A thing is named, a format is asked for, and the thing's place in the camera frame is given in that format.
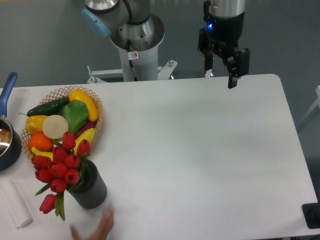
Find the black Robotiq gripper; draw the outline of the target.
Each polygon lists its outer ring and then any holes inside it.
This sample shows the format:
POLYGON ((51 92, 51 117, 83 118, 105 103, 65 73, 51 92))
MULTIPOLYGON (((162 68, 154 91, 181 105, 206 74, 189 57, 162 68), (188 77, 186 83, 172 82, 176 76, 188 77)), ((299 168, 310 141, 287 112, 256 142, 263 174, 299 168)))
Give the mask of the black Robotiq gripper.
POLYGON ((206 72, 212 72, 214 56, 222 59, 229 72, 229 89, 236 87, 238 79, 249 73, 250 49, 240 49, 238 45, 244 17, 243 0, 205 0, 203 3, 206 27, 199 30, 197 49, 204 57, 206 72))

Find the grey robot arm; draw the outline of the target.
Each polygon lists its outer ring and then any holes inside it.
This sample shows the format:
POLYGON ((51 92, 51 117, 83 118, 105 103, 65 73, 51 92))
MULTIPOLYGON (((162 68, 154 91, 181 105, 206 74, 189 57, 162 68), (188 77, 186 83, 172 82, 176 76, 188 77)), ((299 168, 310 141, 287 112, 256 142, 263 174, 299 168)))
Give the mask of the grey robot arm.
MULTIPOLYGON (((250 50, 239 48, 246 3, 243 0, 206 0, 205 27, 198 35, 198 51, 204 71, 212 77, 214 58, 228 70, 228 87, 249 72, 250 50)), ((118 49, 121 73, 126 82, 169 80, 177 62, 158 65, 158 48, 165 36, 162 20, 151 13, 148 0, 87 0, 81 11, 87 25, 99 36, 109 37, 118 49)))

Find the person's hand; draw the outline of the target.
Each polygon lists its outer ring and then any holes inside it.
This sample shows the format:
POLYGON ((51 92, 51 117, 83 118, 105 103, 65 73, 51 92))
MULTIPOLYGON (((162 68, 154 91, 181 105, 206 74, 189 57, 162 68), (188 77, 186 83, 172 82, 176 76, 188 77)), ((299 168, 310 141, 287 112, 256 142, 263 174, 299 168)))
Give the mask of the person's hand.
POLYGON ((115 210, 113 205, 110 203, 104 208, 98 226, 87 240, 106 240, 110 231, 114 227, 114 217, 115 210))

